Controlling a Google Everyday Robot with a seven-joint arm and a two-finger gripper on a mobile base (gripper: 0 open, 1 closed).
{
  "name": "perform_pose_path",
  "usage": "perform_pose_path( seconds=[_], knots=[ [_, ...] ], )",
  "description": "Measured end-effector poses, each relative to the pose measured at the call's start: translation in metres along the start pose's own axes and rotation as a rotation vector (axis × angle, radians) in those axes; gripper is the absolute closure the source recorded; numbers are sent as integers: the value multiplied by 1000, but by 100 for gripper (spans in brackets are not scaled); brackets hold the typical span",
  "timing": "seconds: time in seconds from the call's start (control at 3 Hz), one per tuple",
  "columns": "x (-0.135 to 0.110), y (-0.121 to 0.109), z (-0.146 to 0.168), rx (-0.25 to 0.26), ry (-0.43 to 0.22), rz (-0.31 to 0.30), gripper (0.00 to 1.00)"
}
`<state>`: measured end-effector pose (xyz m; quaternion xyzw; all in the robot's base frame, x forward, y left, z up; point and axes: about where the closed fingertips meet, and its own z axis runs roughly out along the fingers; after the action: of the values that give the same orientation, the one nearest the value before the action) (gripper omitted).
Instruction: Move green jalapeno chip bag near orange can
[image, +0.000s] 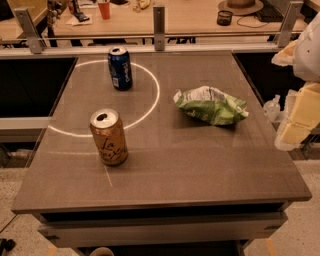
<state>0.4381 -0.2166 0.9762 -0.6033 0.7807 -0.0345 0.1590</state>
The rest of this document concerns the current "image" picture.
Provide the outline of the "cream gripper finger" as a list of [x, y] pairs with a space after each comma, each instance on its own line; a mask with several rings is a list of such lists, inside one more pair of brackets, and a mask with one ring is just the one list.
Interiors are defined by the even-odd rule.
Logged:
[[306, 82], [298, 91], [289, 91], [274, 145], [281, 151], [298, 148], [319, 124], [320, 84]]
[[276, 53], [271, 59], [271, 63], [277, 66], [292, 66], [294, 64], [294, 51], [297, 40], [290, 42], [285, 48]]

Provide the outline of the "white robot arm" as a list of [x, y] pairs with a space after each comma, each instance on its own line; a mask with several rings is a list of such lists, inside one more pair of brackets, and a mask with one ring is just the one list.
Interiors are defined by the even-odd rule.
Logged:
[[292, 65], [294, 75], [305, 82], [298, 92], [286, 96], [274, 142], [277, 149], [291, 151], [320, 124], [320, 13], [297, 40], [274, 55], [272, 63]]

